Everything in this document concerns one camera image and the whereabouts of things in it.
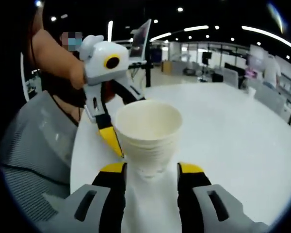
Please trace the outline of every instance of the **office desk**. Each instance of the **office desk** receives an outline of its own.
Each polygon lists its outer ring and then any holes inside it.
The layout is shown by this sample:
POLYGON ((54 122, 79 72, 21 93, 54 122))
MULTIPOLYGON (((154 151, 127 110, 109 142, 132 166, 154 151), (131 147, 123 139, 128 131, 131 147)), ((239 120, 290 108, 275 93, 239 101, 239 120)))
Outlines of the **office desk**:
MULTIPOLYGON (((212 183, 243 203, 253 221, 272 224, 291 200, 291 127, 266 106, 224 83, 152 87, 148 99, 170 103, 183 115, 175 157, 201 166, 212 183)), ((107 103, 110 115, 123 106, 107 103)), ((118 157, 83 112, 73 149, 70 191, 91 184, 118 157)))

